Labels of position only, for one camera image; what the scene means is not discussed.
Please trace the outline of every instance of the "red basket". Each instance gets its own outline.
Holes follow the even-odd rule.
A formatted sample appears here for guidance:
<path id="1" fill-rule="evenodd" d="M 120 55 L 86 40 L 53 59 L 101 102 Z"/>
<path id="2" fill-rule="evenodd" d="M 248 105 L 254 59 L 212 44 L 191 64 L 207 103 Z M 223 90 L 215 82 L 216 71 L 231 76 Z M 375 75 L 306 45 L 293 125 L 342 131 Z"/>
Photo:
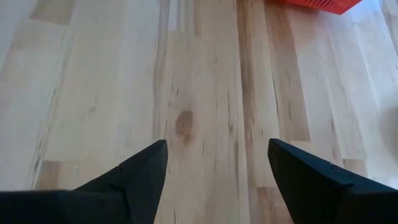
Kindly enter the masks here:
<path id="1" fill-rule="evenodd" d="M 351 9 L 361 0 L 278 0 L 278 2 L 286 2 L 300 6 L 310 7 L 322 11 L 331 12 L 341 15 L 348 9 Z"/>

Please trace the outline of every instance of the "wood knot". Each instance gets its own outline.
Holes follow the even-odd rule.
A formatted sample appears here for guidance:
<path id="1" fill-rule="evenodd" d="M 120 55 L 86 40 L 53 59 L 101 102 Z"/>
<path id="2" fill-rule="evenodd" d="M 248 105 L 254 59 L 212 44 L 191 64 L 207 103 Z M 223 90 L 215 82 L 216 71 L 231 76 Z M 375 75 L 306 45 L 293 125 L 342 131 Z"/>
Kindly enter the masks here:
<path id="1" fill-rule="evenodd" d="M 190 137 L 193 126 L 192 111 L 182 111 L 175 122 L 175 133 L 185 139 Z"/>

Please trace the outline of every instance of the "wooden floor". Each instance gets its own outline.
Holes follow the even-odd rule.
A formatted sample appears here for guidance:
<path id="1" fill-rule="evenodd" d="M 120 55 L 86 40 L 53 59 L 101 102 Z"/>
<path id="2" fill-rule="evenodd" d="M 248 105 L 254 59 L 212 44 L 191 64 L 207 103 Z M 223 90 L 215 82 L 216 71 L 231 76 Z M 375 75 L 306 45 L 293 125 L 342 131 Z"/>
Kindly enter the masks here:
<path id="1" fill-rule="evenodd" d="M 73 189 L 157 139 L 156 223 L 291 223 L 267 142 L 398 187 L 398 1 L 0 0 L 0 190 Z"/>

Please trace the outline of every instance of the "plastic crate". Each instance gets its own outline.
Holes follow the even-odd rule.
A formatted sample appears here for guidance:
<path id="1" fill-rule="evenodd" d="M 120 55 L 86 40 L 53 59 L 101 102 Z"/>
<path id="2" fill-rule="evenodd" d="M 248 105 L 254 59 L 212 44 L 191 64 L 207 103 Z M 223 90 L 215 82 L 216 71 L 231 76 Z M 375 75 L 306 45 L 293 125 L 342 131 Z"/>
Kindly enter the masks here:
<path id="1" fill-rule="evenodd" d="M 360 1 L 361 0 L 277 0 L 277 2 L 296 4 L 300 6 L 310 7 L 312 9 L 331 12 L 338 15 L 341 15 L 348 9 L 351 9 Z"/>

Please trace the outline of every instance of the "red plastic crate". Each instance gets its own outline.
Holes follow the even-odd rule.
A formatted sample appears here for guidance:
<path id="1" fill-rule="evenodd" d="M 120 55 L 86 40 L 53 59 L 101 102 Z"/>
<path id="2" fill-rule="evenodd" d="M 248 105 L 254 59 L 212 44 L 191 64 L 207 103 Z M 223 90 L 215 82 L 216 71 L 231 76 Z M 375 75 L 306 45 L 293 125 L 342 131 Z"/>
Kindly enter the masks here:
<path id="1" fill-rule="evenodd" d="M 360 1 L 361 0 L 278 0 L 277 2 L 296 4 L 341 15 Z"/>

